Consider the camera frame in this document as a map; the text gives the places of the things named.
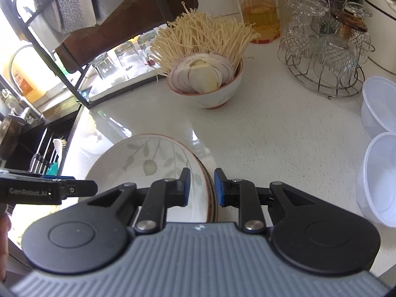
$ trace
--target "onion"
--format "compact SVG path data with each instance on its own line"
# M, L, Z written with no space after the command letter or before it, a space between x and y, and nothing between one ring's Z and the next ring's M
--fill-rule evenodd
M183 93L210 93L234 78L228 58L216 53L191 53L169 74L169 85Z

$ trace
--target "brown bowl rim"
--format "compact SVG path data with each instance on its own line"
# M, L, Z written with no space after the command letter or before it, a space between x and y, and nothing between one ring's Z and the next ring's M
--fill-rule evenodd
M180 92L180 91L176 91L176 90L172 89L172 87L169 85L169 76L166 78L166 84L168 85L169 89L170 89L171 91L173 91L175 94L179 94L179 95L183 95L183 96L202 96L202 95L208 95L208 94L215 93L216 91L219 91L219 90L221 90L221 89L223 89L223 88L229 86L231 83L233 83L233 82L236 80L236 78L239 77L239 75L242 73L242 70L243 70L243 68L244 68L244 62L243 62L242 59L241 59L241 61L239 61L239 64L238 64L238 67L236 68L236 70L238 70L238 68L240 68L240 69L239 69L239 72L238 72L238 74L234 77L233 80L231 80L229 83L227 83L226 85L220 87L220 88L217 89L217 90L210 91L210 92L204 93L204 94L187 94L187 93L182 93L182 92Z

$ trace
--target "orange label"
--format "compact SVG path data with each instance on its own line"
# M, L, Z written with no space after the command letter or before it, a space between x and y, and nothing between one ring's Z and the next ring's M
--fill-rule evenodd
M26 79L23 78L21 75L19 75L18 72L15 72L14 77L15 77L16 82L22 89L23 96L26 96L27 94L29 94L30 92L33 91L32 86L30 86L29 83L26 81Z

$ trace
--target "gray ribbed surface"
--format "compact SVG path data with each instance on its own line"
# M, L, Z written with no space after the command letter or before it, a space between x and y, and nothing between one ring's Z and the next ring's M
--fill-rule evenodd
M297 271L264 238L233 223L203 226L167 224L159 234L138 237L99 272L59 278L32 272L12 291L21 297L376 297L388 291L368 272L324 278Z
M62 20L62 33L86 27L79 0L56 0Z

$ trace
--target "plastic tub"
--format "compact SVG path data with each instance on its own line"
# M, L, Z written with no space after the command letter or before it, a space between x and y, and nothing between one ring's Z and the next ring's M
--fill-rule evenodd
M396 133L375 137L358 177L356 200L364 216L374 222L396 228Z
M396 84L373 76L363 84L362 124L374 138L384 132L396 131Z

